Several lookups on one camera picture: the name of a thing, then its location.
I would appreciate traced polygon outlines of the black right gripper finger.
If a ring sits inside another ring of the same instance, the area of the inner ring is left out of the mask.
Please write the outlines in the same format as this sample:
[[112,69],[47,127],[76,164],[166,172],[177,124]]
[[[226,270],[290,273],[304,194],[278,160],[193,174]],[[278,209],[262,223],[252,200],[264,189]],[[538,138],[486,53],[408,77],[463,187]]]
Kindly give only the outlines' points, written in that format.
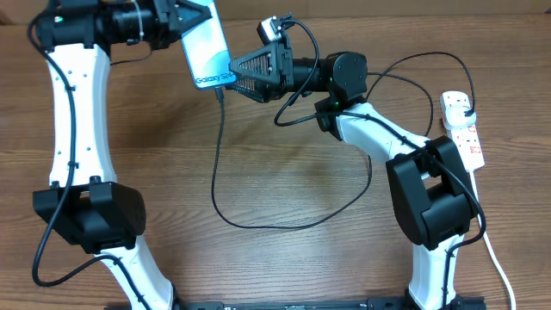
[[276,44],[263,46],[245,56],[233,59],[229,69],[239,78],[249,78],[265,84],[276,83]]
[[240,79],[226,86],[226,90],[234,91],[255,102],[269,102],[269,86],[252,79]]

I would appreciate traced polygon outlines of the black samsung smartphone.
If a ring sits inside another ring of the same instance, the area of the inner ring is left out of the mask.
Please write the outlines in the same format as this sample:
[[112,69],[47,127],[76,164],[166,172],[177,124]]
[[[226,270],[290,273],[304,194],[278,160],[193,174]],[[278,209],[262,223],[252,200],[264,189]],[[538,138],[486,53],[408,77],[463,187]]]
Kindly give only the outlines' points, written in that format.
[[215,1],[191,2],[208,7],[212,16],[181,38],[195,87],[206,90],[233,84],[236,76],[229,70],[231,56]]

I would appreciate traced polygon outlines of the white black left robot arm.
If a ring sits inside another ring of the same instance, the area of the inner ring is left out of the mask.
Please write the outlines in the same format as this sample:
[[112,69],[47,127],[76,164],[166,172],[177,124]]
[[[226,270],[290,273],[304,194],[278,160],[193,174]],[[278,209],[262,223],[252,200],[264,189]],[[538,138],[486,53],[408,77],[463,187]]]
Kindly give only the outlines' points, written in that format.
[[68,244],[115,277],[132,309],[182,309],[175,286],[145,242],[142,195],[118,182],[108,145],[111,48],[165,49],[212,17],[191,1],[51,1],[27,36],[46,60],[54,97],[54,155],[34,211]]

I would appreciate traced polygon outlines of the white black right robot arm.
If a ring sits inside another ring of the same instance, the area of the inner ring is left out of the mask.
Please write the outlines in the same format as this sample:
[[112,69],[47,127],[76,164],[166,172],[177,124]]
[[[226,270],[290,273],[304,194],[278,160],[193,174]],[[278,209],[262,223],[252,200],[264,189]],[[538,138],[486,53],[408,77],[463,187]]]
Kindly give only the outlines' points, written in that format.
[[484,309],[481,297],[454,289],[461,247],[479,241],[485,215],[455,142],[411,133],[367,102],[367,59],[360,53],[296,59],[284,43],[271,42],[233,59],[232,89],[257,102],[326,92],[312,116],[324,132],[381,161],[387,170],[393,211],[413,244],[412,279],[401,298],[371,298],[368,308]]

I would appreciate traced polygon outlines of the white charger plug adapter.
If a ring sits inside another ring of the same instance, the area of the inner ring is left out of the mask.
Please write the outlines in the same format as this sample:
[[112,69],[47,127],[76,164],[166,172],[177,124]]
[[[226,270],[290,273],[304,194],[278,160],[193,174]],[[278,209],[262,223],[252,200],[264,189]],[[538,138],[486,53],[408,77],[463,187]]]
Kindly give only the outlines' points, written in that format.
[[451,131],[474,125],[477,115],[475,113],[467,115],[468,111],[469,108],[465,106],[445,106],[443,111],[444,127]]

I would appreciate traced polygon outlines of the white power strip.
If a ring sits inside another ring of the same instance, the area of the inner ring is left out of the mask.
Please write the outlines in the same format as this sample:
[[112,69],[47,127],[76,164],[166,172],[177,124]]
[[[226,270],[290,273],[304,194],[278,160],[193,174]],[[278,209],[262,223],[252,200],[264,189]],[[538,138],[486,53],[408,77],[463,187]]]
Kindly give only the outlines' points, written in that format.
[[[469,108],[469,111],[471,109],[468,95],[455,90],[443,92],[440,96],[440,105],[442,114],[445,106],[465,106]],[[474,172],[485,165],[475,124],[459,130],[449,131],[446,129],[446,132],[456,144],[467,172]]]

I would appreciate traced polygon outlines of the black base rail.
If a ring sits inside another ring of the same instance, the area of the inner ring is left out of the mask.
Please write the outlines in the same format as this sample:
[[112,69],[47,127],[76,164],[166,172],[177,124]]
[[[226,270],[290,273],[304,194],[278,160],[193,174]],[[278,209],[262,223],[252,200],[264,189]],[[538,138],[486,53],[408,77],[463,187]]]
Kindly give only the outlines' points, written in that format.
[[[107,306],[104,309],[131,309],[125,306]],[[320,301],[295,303],[242,303],[224,304],[222,302],[185,302],[175,309],[184,310],[400,310],[418,309],[414,302],[405,297],[371,297],[365,301]],[[463,298],[456,296],[445,309],[486,310],[484,297]]]

